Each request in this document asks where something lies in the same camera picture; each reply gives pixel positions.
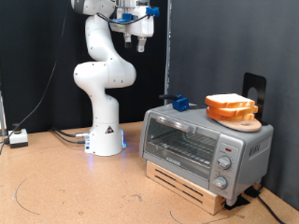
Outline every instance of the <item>wooden pallet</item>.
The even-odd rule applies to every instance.
[[[206,210],[211,215],[215,215],[224,207],[225,198],[203,189],[150,161],[147,163],[147,176]]]

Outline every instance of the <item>toaster oven window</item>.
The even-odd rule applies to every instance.
[[[183,132],[156,119],[150,120],[147,137],[148,153],[208,178],[217,139]]]

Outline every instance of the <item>metal pole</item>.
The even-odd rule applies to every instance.
[[[6,136],[6,124],[4,123],[4,109],[2,104],[2,92],[0,91],[0,122],[2,129],[2,136]]]
[[[165,68],[165,81],[164,81],[164,94],[168,94],[168,79],[169,79],[169,63],[170,63],[170,38],[171,38],[171,7],[172,0],[168,0],[167,10],[167,43],[166,43],[166,68]]]

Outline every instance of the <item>brand logo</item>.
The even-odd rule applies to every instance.
[[[111,128],[111,126],[109,126],[106,130],[106,133],[114,133],[113,129]]]
[[[176,160],[171,159],[171,158],[169,158],[169,157],[166,157],[166,160],[167,160],[167,161],[170,161],[171,163],[174,163],[175,165],[180,166],[180,162],[179,162],[179,161],[176,161]]]
[[[249,156],[253,156],[255,153],[259,152],[260,151],[260,144],[256,145],[255,147],[252,147],[250,149],[250,153],[249,153]]]

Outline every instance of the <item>black stand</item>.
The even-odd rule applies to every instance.
[[[258,100],[257,106],[259,107],[259,111],[256,114],[255,118],[261,122],[261,124],[268,125],[266,122],[262,121],[263,116],[263,101],[265,97],[265,86],[266,86],[266,79],[265,77],[253,75],[251,73],[245,73],[244,81],[243,81],[243,91],[242,96],[248,97],[249,90],[254,88],[258,92]]]

